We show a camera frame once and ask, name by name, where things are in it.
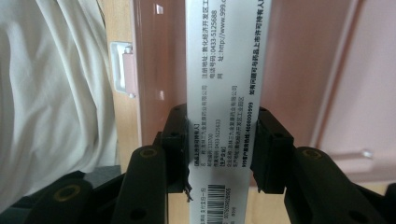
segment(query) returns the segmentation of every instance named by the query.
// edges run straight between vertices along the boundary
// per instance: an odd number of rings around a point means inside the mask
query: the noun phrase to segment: barcode
[[[224,185],[207,186],[207,224],[222,224],[224,216]]]

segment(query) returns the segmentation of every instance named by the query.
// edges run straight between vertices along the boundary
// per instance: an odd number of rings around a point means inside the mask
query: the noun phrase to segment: white fabric
[[[0,50],[0,212],[62,175],[118,162],[95,0],[1,0]]]

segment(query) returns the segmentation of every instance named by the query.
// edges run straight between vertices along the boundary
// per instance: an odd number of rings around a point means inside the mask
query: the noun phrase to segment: wooden surface
[[[128,0],[99,0],[106,21],[107,42],[132,41],[130,2]],[[119,153],[122,171],[125,171],[131,154],[138,147],[137,101],[113,90],[119,135]],[[371,185],[371,189],[383,193],[384,185]],[[249,190],[247,224],[290,223],[283,204],[283,195],[259,194]],[[169,223],[189,223],[189,208],[184,194],[169,195]]]

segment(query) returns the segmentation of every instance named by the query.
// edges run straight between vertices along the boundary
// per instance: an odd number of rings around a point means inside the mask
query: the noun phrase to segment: white cloth
[[[76,170],[118,163],[95,0],[0,1],[0,212]]]

